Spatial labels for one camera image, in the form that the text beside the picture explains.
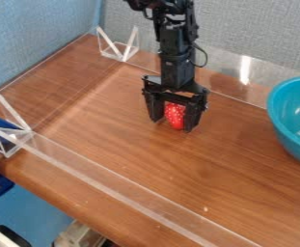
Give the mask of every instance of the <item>acrylic bracket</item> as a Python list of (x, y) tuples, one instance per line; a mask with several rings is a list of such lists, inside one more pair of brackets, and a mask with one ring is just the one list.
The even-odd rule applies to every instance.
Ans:
[(127, 43), (114, 42), (103, 29), (96, 27), (98, 43), (102, 56), (126, 62), (139, 51), (138, 27), (134, 26), (131, 37)]

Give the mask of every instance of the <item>blue wall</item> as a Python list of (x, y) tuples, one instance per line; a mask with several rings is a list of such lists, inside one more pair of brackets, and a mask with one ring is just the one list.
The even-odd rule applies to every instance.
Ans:
[[(0, 85), (98, 24), (98, 0), (0, 0)], [(71, 222), (19, 186), (0, 198), (0, 224), (50, 247)]]
[(0, 85), (98, 24), (99, 5), (96, 0), (0, 0)]

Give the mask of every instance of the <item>wooden surface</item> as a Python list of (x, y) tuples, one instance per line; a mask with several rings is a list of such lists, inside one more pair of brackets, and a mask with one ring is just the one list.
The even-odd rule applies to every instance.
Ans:
[[(266, 111), (212, 94), (200, 126), (175, 131), (148, 120), (144, 73), (100, 58), (86, 37), (4, 94), (58, 143), (260, 245), (300, 246), (300, 163)], [(198, 246), (26, 151), (0, 172), (122, 246)]]

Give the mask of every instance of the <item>blue bowl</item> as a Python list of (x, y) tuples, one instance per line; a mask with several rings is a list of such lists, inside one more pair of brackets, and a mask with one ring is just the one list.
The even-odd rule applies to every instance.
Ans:
[(286, 150), (300, 160), (300, 77), (282, 82), (271, 92), (268, 115)]

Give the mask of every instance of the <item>teal bowl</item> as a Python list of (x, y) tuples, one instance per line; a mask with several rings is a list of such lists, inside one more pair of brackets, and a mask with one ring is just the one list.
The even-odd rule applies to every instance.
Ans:
[(282, 145), (300, 160), (300, 77), (275, 87), (268, 97), (268, 115)]

